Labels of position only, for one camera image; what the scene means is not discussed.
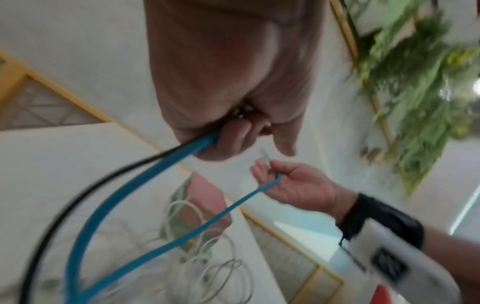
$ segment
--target black cable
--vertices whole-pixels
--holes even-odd
[[[63,222],[68,218],[68,216],[84,201],[88,198],[91,194],[95,193],[99,188],[103,187],[104,185],[108,184],[112,180],[118,178],[121,175],[124,175],[134,169],[137,169],[141,166],[159,160],[163,157],[166,157],[176,150],[182,148],[183,146],[187,145],[190,142],[184,143],[180,146],[172,148],[170,150],[164,151],[160,154],[139,160],[133,164],[125,166],[109,175],[105,176],[104,178],[100,179],[96,183],[89,186],[87,189],[82,191],[75,199],[73,199],[55,218],[55,220],[51,223],[51,225],[46,230],[45,234],[41,238],[38,246],[36,247],[35,251],[33,252],[32,258],[30,263],[27,267],[25,275],[23,277],[23,281],[21,282],[20,293],[18,296],[18,304],[30,304],[30,297],[32,293],[32,284],[34,278],[37,274],[37,270],[39,268],[40,262],[45,255],[50,241],[55,237],[57,230],[61,227]]]

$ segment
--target hand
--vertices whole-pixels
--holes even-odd
[[[261,135],[295,155],[328,3],[144,0],[151,75],[177,139],[221,124],[217,144],[197,157],[228,159]],[[255,111],[230,121],[244,106]]]
[[[322,172],[301,163],[272,160],[271,170],[263,158],[250,168],[259,186],[281,174],[280,182],[265,191],[270,198],[293,207],[331,215],[341,222],[357,200],[357,194],[333,183]]]

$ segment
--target light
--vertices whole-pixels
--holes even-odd
[[[475,81],[473,84],[473,91],[480,95],[480,78]]]

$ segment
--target wrist strap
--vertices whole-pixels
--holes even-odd
[[[355,205],[337,226],[343,232],[343,237],[350,240],[360,232],[367,218],[376,220],[413,246],[422,247],[425,230],[419,221],[361,193]]]

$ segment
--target red object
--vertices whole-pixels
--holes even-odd
[[[370,304],[393,304],[390,292],[385,286],[378,285],[376,288]]]
[[[187,186],[185,196],[189,202],[202,211],[205,221],[211,220],[227,208],[224,193],[196,172],[192,173],[190,177],[190,184]],[[183,207],[178,213],[178,217],[192,228],[200,225],[197,214],[190,207]],[[212,228],[218,229],[218,234],[212,233],[212,235],[220,235],[231,224],[230,214],[222,217],[212,226]]]

